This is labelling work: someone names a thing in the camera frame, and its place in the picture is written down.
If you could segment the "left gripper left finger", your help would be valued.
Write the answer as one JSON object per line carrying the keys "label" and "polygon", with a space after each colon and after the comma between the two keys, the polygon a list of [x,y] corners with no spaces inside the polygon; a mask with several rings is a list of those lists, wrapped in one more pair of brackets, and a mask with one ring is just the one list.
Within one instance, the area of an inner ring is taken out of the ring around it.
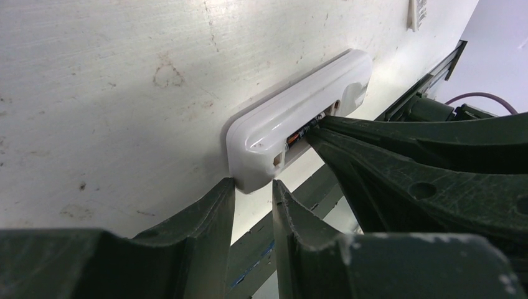
{"label": "left gripper left finger", "polygon": [[223,298],[232,178],[129,239],[103,229],[1,231],[2,298]]}

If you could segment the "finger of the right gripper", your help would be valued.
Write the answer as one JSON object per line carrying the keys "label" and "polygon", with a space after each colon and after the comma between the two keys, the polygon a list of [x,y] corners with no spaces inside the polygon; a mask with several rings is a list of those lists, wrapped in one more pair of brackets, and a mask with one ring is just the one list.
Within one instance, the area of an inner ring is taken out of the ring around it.
{"label": "finger of the right gripper", "polygon": [[337,177],[365,232],[478,234],[506,255],[527,255],[525,174],[453,171],[326,129],[307,137]]}
{"label": "finger of the right gripper", "polygon": [[363,141],[417,163],[481,174],[527,174],[527,114],[463,121],[386,122],[329,116],[318,135]]}

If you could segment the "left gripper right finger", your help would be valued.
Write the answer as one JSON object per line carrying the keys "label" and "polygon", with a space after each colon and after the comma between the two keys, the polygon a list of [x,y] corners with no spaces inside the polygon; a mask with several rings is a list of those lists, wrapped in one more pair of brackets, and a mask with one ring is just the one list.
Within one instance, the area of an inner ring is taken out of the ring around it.
{"label": "left gripper right finger", "polygon": [[472,234],[344,234],[301,216],[280,298],[525,298],[506,256]]}

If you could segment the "white remote control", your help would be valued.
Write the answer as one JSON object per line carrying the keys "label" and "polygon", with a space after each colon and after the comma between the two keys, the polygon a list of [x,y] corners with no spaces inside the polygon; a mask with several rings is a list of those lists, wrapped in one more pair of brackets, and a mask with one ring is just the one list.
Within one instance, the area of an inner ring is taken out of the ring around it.
{"label": "white remote control", "polygon": [[244,194],[257,191],[302,156],[309,149],[304,138],[289,151],[285,142],[313,118],[348,116],[357,110],[372,71],[367,52],[348,50],[236,119],[225,139],[236,187]]}

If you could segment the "white battery cover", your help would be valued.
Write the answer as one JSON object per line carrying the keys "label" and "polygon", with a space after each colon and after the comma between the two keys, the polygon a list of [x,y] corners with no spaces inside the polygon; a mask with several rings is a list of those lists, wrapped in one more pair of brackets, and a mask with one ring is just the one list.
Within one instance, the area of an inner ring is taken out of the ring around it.
{"label": "white battery cover", "polygon": [[420,29],[422,21],[427,16],[427,0],[409,0],[407,26],[413,32]]}

